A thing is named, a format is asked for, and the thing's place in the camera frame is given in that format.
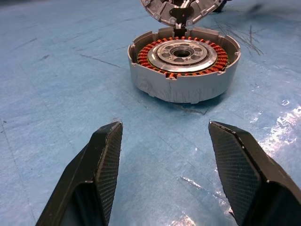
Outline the grey motor end cover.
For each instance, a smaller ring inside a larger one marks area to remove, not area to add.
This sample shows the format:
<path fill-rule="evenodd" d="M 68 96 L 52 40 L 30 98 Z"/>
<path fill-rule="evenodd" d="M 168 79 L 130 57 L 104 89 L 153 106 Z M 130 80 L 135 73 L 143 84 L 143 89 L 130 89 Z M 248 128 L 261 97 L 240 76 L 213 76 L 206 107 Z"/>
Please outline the grey motor end cover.
<path fill-rule="evenodd" d="M 139 0 L 158 22 L 175 29 L 192 26 L 211 13 L 219 13 L 229 0 Z"/>

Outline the grey motor stator housing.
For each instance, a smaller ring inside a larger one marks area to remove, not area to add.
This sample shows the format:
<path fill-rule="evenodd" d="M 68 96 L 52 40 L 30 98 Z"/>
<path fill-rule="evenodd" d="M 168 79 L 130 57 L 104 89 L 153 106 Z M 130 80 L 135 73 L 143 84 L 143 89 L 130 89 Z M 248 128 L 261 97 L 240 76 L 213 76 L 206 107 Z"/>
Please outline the grey motor stator housing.
<path fill-rule="evenodd" d="M 139 90 L 171 103 L 197 104 L 229 89 L 241 49 L 218 31 L 162 28 L 137 37 L 127 55 Z"/>

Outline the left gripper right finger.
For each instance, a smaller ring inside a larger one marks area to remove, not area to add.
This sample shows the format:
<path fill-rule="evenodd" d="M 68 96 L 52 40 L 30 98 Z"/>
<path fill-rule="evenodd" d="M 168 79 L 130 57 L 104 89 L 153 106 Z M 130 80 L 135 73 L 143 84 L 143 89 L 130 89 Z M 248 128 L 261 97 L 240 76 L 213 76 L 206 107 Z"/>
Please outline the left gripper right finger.
<path fill-rule="evenodd" d="M 301 189 L 254 137 L 217 121 L 208 130 L 238 226 L 301 226 Z"/>

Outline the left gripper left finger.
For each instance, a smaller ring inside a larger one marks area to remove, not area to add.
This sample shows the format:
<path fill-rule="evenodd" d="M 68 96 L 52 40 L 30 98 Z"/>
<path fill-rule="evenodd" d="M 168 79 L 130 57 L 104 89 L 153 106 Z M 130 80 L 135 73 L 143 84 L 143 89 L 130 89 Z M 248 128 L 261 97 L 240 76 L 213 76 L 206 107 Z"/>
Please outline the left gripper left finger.
<path fill-rule="evenodd" d="M 63 171 L 36 226 L 108 226 L 123 124 L 100 127 Z"/>

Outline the blue plastic table cover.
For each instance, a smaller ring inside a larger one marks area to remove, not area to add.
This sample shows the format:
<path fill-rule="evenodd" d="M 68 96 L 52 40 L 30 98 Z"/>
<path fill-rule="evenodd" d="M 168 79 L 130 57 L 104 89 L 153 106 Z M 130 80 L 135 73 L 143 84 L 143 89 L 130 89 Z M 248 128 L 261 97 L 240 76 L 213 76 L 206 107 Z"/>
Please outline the blue plastic table cover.
<path fill-rule="evenodd" d="M 249 131 L 301 188 L 301 0 L 231 0 L 200 27 L 241 58 L 229 90 L 171 104 L 131 82 L 127 47 L 157 31 L 139 0 L 0 0 L 0 226 L 34 226 L 92 133 L 122 121 L 110 226 L 236 226 L 209 121 Z"/>

